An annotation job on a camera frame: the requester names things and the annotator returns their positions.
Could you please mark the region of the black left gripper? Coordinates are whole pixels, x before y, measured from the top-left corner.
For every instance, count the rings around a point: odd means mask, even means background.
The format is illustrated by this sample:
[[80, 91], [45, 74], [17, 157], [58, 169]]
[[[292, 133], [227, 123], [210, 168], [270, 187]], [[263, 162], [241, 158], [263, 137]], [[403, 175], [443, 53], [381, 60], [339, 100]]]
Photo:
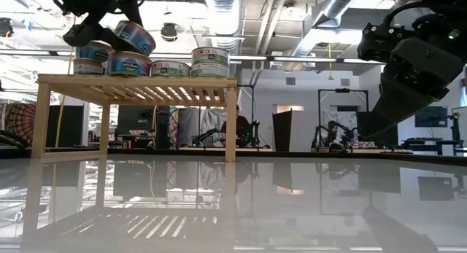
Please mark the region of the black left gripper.
[[139, 13], [138, 0], [53, 0], [62, 10], [62, 15], [73, 14], [76, 17], [86, 15], [78, 24], [74, 24], [64, 35], [63, 40], [72, 47], [84, 47], [91, 41], [102, 41], [115, 51], [128, 49], [128, 43], [117, 36], [111, 29], [104, 28], [100, 21], [107, 14], [120, 8], [133, 23], [143, 26]]

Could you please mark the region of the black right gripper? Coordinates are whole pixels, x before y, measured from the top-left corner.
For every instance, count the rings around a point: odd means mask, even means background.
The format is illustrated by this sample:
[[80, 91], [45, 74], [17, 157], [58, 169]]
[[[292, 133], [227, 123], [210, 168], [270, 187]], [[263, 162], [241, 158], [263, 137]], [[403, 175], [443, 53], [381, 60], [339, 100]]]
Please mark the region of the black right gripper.
[[385, 132], [445, 97], [467, 64], [467, 20], [425, 15], [412, 28], [384, 22], [363, 29], [358, 58], [385, 64], [382, 94], [359, 128], [363, 138]]

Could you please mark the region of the light wooden slatted shelf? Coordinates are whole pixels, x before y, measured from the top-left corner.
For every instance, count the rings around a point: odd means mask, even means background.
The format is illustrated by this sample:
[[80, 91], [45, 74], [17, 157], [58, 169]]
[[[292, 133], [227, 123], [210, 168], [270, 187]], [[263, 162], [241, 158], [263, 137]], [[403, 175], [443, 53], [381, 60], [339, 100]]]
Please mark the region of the light wooden slatted shelf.
[[[221, 77], [119, 77], [41, 74], [34, 118], [31, 157], [42, 162], [92, 160], [108, 154], [112, 105], [221, 106], [227, 110], [225, 161], [236, 160], [237, 81]], [[50, 93], [56, 92], [102, 107], [101, 142], [97, 151], [47, 152]]]

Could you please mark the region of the large black panel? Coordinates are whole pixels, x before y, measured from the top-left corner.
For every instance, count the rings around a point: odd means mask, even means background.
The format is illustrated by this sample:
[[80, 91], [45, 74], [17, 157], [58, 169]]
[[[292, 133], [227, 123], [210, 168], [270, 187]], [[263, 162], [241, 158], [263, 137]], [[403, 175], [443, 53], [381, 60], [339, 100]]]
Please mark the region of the large black panel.
[[358, 124], [358, 140], [359, 141], [372, 141], [378, 147], [391, 147], [398, 145], [398, 126], [395, 125], [385, 132], [379, 133], [372, 137], [365, 137], [361, 134], [361, 129], [365, 127], [371, 120], [369, 118], [370, 112], [358, 112], [357, 113], [357, 124]]

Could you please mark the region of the black keyboard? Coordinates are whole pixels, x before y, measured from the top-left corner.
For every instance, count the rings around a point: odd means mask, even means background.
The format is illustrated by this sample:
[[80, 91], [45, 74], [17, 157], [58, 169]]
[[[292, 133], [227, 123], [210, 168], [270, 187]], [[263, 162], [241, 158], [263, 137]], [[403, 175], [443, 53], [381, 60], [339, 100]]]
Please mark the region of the black keyboard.
[[436, 143], [437, 141], [441, 141], [442, 138], [408, 138], [402, 141], [402, 144], [416, 144], [416, 145], [424, 145], [427, 142]]

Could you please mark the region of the dark desk monitor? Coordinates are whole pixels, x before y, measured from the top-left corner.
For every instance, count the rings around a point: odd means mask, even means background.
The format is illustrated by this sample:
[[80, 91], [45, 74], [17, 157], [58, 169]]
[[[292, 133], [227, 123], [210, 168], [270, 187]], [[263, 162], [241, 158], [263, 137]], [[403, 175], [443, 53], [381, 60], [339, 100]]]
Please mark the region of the dark desk monitor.
[[129, 135], [131, 131], [145, 131], [153, 129], [154, 106], [148, 105], [119, 105], [117, 128], [115, 133]]

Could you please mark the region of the ceiling light strip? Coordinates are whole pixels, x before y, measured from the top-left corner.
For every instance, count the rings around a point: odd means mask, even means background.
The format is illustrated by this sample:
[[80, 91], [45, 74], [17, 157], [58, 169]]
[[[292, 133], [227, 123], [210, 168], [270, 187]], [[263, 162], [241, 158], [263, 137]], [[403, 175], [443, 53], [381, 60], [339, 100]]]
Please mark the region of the ceiling light strip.
[[[152, 53], [151, 58], [162, 59], [191, 59], [190, 53]], [[383, 65], [378, 61], [364, 61], [358, 58], [320, 58], [320, 57], [290, 57], [277, 55], [230, 55], [231, 61], [276, 61], [276, 62], [301, 62], [301, 63], [337, 63], [337, 64], [364, 64]]]

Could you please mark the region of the black ceiling device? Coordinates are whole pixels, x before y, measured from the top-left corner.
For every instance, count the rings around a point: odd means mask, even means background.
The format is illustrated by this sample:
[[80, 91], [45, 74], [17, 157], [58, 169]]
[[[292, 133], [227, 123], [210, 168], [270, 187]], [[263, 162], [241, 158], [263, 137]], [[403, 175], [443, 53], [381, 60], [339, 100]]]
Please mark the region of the black ceiling device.
[[0, 37], [9, 38], [14, 34], [11, 25], [12, 20], [8, 17], [0, 17]]

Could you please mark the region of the black cabinet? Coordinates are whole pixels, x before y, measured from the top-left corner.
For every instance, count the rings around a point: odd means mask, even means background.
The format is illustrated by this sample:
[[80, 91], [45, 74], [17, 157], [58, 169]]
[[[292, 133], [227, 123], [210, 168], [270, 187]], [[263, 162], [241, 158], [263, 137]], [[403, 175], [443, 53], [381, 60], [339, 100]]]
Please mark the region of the black cabinet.
[[[50, 106], [46, 147], [55, 147], [60, 106]], [[65, 106], [61, 116], [58, 147], [74, 147], [82, 141], [83, 106]]]

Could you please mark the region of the grey draped cover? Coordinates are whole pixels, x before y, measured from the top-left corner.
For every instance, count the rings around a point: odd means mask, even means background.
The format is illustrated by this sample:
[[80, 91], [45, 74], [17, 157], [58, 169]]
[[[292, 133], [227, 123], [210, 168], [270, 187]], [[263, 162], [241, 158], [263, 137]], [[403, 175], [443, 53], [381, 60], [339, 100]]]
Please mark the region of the grey draped cover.
[[177, 147], [191, 145], [192, 138], [198, 135], [199, 109], [181, 108], [178, 111]]

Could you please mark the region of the black standing board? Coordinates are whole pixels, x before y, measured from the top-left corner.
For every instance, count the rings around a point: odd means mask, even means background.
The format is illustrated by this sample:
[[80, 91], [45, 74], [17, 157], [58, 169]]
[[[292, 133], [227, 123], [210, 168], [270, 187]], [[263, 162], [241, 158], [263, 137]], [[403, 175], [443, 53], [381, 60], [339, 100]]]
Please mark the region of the black standing board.
[[292, 111], [287, 111], [272, 115], [274, 144], [277, 152], [288, 152], [290, 149], [292, 113]]

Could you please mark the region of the white patterned cloth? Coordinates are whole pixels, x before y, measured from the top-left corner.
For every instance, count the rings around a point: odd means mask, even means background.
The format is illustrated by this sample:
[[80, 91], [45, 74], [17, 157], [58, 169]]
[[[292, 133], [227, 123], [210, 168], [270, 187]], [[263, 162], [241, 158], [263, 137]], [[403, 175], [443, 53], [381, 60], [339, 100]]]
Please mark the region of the white patterned cloth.
[[[220, 130], [226, 121], [226, 110], [219, 108], [201, 110], [201, 133], [216, 128]], [[213, 133], [202, 141], [205, 147], [221, 147], [220, 134]]]

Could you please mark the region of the red patterned tapestry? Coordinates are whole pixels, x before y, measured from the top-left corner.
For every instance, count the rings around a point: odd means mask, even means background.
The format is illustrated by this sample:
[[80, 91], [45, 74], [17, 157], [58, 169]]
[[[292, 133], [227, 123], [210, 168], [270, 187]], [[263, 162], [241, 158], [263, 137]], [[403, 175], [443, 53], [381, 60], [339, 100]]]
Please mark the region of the red patterned tapestry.
[[5, 131], [21, 137], [30, 146], [34, 135], [36, 104], [6, 105]]

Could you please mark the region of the dark wall monitor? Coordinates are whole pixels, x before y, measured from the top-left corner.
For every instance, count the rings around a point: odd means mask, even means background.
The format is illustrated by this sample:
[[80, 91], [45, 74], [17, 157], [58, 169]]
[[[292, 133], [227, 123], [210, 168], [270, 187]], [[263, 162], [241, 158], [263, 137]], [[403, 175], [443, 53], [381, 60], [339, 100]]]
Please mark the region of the dark wall monitor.
[[446, 106], [427, 106], [414, 116], [416, 128], [446, 128], [448, 124]]

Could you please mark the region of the white wall poster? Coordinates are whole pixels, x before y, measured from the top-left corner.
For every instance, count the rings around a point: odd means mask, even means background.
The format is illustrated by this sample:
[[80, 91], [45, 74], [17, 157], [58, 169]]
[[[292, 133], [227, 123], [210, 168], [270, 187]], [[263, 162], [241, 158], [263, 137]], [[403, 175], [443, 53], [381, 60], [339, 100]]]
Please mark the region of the white wall poster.
[[[331, 120], [336, 121], [338, 124], [344, 126], [348, 130], [353, 130], [354, 136], [357, 136], [358, 119], [356, 112], [323, 111], [322, 115], [322, 121], [324, 124], [328, 125]], [[339, 127], [337, 138], [342, 136], [345, 132], [345, 129]]]

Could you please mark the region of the black metal stand frame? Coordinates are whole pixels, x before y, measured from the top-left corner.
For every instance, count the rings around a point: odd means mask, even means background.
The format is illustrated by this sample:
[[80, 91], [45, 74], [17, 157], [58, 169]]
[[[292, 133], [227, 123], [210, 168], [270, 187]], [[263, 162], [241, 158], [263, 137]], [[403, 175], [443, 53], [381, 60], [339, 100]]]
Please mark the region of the black metal stand frame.
[[[335, 89], [318, 89], [318, 130], [317, 130], [317, 147], [324, 147], [324, 141], [322, 138], [322, 134], [320, 132], [321, 129], [327, 129], [323, 124], [322, 124], [322, 101], [327, 97], [329, 93], [354, 93], [357, 95], [359, 98], [362, 99], [362, 101], [366, 105], [366, 112], [369, 111], [369, 93], [368, 90], [356, 90], [356, 89], [350, 89], [348, 87], [343, 87], [343, 88], [335, 88]], [[363, 93], [365, 95], [364, 98], [361, 97], [360, 93]]]
[[240, 114], [249, 115], [250, 123], [255, 121], [256, 101], [254, 85], [238, 85], [237, 105]]

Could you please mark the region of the ribbed silver ceiling duct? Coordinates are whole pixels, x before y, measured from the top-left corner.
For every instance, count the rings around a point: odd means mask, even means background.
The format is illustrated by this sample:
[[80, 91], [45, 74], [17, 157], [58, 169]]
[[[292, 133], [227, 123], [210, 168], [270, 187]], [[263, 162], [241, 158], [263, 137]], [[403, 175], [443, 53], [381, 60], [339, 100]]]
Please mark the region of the ribbed silver ceiling duct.
[[242, 0], [205, 0], [208, 8], [209, 33], [212, 45], [238, 54], [241, 30]]

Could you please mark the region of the smooth silver ceiling duct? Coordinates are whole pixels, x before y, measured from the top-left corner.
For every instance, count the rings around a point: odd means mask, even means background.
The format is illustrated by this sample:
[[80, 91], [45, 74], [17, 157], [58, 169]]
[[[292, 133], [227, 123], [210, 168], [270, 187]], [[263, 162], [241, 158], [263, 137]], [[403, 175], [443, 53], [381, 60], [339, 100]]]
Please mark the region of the smooth silver ceiling duct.
[[341, 17], [355, 0], [324, 0], [307, 13], [303, 34], [289, 56], [307, 56], [316, 44], [329, 42], [340, 28]]

